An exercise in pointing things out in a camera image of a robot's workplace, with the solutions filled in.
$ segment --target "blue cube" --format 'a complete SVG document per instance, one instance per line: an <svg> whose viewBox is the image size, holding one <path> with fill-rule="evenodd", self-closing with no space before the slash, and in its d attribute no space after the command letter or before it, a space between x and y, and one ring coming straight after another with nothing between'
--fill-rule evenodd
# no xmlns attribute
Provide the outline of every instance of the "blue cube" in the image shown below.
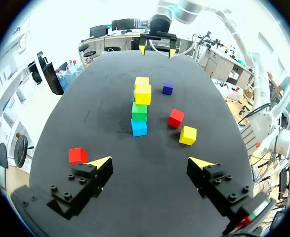
<svg viewBox="0 0 290 237"><path fill-rule="evenodd" d="M131 121L131 129L133 130L134 137L147 135L146 122L134 122L132 119L130 121Z"/></svg>
<svg viewBox="0 0 290 237"><path fill-rule="evenodd" d="M163 88L163 94L172 95L172 91L173 91L173 83L165 81L164 88Z"/></svg>

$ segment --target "green cube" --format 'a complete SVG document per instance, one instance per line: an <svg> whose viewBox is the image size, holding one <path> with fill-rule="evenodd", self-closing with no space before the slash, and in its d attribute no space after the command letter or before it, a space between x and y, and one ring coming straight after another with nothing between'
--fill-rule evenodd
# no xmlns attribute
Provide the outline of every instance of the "green cube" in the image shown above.
<svg viewBox="0 0 290 237"><path fill-rule="evenodd" d="M131 109L131 118L135 122L146 122L147 121L147 105L136 105L133 102Z"/></svg>

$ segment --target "purple cube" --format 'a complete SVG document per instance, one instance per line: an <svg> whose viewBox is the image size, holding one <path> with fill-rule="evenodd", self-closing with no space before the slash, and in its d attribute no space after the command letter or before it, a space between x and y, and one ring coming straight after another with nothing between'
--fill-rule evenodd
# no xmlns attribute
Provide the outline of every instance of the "purple cube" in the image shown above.
<svg viewBox="0 0 290 237"><path fill-rule="evenodd" d="M165 81L164 88L163 88L163 94L172 95L172 90L173 90L173 83Z"/></svg>

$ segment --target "computer monitor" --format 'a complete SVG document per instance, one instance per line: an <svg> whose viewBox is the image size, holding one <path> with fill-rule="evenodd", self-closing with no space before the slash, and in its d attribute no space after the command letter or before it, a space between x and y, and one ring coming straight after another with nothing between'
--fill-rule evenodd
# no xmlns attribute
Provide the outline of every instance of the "computer monitor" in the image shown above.
<svg viewBox="0 0 290 237"><path fill-rule="evenodd" d="M127 18L122 20L112 21L112 31L114 30L130 30L135 29L135 19Z"/></svg>
<svg viewBox="0 0 290 237"><path fill-rule="evenodd" d="M107 35L107 25L95 26L90 28L90 37L98 38Z"/></svg>

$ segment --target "black chair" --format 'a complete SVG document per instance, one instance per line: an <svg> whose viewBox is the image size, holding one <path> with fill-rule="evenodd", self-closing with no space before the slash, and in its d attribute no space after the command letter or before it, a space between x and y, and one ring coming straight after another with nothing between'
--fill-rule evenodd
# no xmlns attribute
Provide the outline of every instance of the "black chair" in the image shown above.
<svg viewBox="0 0 290 237"><path fill-rule="evenodd" d="M92 62L92 58L91 58L91 57L92 57L94 54L96 54L96 52L95 52L95 51L89 51L89 52L87 52L87 53L84 53L84 51L85 51L87 48L89 48L89 45L87 45L87 44L80 45L80 46L79 46L79 52L83 52L83 57L86 58L85 61L87 61L88 59L90 59L90 62Z"/></svg>
<svg viewBox="0 0 290 237"><path fill-rule="evenodd" d="M113 51L120 51L121 48L120 47L116 47L116 46L113 46L113 47L105 47L104 48L104 51L106 52L113 52Z"/></svg>

